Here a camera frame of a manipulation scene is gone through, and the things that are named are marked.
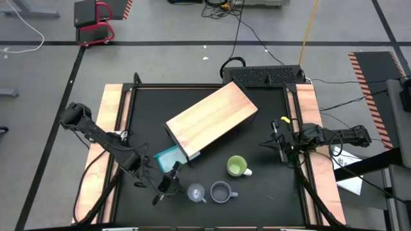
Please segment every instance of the wooden table edge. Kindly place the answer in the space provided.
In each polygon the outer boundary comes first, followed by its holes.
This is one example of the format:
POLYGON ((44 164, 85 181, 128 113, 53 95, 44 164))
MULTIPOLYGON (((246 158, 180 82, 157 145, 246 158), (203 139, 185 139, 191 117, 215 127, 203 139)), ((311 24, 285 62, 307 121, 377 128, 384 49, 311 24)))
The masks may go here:
MULTIPOLYGON (((105 131, 114 130, 122 90, 123 84, 106 84, 105 86, 96 121, 96 124, 103 128, 105 131)), ((123 115, 121 116, 121 124, 119 130, 125 129, 130 96, 131 93, 130 91, 128 91, 126 93, 126 99, 124 100, 124 111, 123 115)), ((322 126, 321 116, 313 86, 297 85, 297 96, 299 98, 303 122, 315 123, 322 126)), ((296 114, 291 92, 288 93, 288 99, 292 116, 294 117, 296 114)), ((90 147, 89 156, 87 157, 86 166, 102 151, 103 148, 100 145, 92 144, 90 147)), ((328 154, 326 147, 318 148, 317 151, 323 154, 328 154)), ((104 154, 92 167, 90 167, 89 172, 84 178, 82 190, 80 191, 80 196, 76 206, 76 216, 79 220, 82 219, 86 215, 86 213, 88 213, 89 209, 94 205, 95 201, 98 199, 102 192, 108 159, 108 153, 104 154)), ((328 158, 316 153, 311 154, 310 159, 318 195, 326 204, 327 208, 334 214, 334 216, 340 222, 345 223, 345 217, 341 206, 337 183, 334 177, 332 163, 328 158)), ((113 167, 112 174, 114 174, 116 167, 117 166, 113 167)), ((110 220, 112 200, 113 192, 111 192, 105 204, 105 211, 103 215, 104 223, 109 222, 110 220)), ((308 216, 310 223, 312 225, 316 225, 317 222, 315 219, 313 202, 307 192, 306 201, 308 205, 308 216)))

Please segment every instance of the green mug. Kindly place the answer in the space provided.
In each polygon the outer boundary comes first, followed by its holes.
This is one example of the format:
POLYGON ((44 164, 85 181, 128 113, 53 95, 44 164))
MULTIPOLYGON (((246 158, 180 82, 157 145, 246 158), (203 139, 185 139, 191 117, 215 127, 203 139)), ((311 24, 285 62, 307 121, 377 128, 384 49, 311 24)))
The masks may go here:
POLYGON ((247 168, 247 161, 238 155, 230 157, 227 162, 227 171, 231 176, 251 176, 252 174, 252 171, 247 168))

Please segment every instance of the metal stand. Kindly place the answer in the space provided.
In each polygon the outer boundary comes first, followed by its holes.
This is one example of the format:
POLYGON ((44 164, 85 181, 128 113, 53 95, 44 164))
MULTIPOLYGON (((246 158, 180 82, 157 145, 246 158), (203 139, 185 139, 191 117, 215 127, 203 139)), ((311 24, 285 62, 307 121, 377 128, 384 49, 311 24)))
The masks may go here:
MULTIPOLYGON (((19 14, 24 16, 32 16, 32 17, 60 17, 60 14, 56 10, 44 10, 44 9, 36 9, 31 7, 25 0, 12 0, 14 4, 19 7, 19 14)), ((4 13, 6 16, 16 15, 13 9, 11 8, 0 8, 0 12, 4 13)))

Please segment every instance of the yellow clamp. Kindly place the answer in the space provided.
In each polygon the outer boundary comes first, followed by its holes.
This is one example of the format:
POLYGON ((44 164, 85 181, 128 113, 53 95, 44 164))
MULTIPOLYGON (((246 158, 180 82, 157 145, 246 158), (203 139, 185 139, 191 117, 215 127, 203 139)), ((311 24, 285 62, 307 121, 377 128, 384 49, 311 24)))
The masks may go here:
POLYGON ((285 117, 285 116, 283 116, 281 119, 283 121, 286 121, 287 123, 291 123, 291 120, 289 118, 285 117))
POLYGON ((223 10, 229 10, 229 9, 230 9, 230 4, 229 4, 229 3, 225 3, 224 5, 221 5, 221 9, 223 9, 223 10))

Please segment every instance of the warning tape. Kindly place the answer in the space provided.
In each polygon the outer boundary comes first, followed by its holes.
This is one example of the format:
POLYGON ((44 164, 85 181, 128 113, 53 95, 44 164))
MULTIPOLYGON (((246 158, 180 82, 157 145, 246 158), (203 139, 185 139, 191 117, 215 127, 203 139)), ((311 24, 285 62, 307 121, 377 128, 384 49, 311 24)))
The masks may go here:
POLYGON ((123 20, 126 20, 128 18, 132 4, 133 4, 133 0, 127 1, 126 8, 124 9, 123 20))
POLYGON ((372 96, 367 96, 367 95, 371 94, 371 91, 368 88, 368 84, 367 84, 367 81, 364 78, 361 67, 358 65, 357 57, 355 57, 355 54, 352 53, 352 52, 348 53, 348 57, 351 61, 351 64, 353 65, 354 72, 355 72, 355 75, 357 77, 357 80, 360 82, 359 84, 360 84, 360 87, 361 87, 361 91, 364 94, 364 96, 366 96, 365 97, 365 102, 368 105, 368 109, 370 110, 372 120, 374 121, 374 124, 377 127, 377 131, 378 131, 378 134, 380 135, 380 139, 384 143, 385 150, 388 151, 388 150, 393 148, 393 145, 391 143, 390 137, 388 136, 388 132, 385 129, 383 119, 381 118, 380 113, 378 112, 378 108, 377 108, 377 106, 374 102, 374 98, 372 96))

